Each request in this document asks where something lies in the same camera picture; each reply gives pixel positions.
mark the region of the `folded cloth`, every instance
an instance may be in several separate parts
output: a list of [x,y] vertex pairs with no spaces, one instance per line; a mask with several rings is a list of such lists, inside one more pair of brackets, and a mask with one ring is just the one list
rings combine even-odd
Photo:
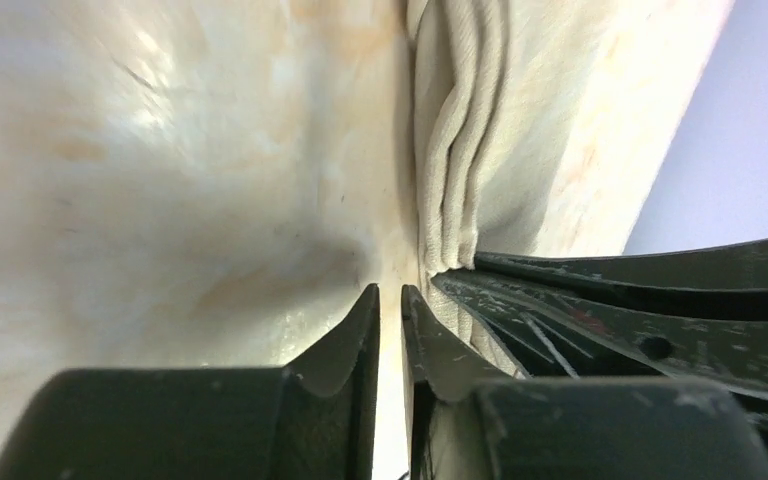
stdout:
[[617,2],[411,0],[414,153],[423,294],[500,367],[486,331],[429,279],[477,248],[525,254]]

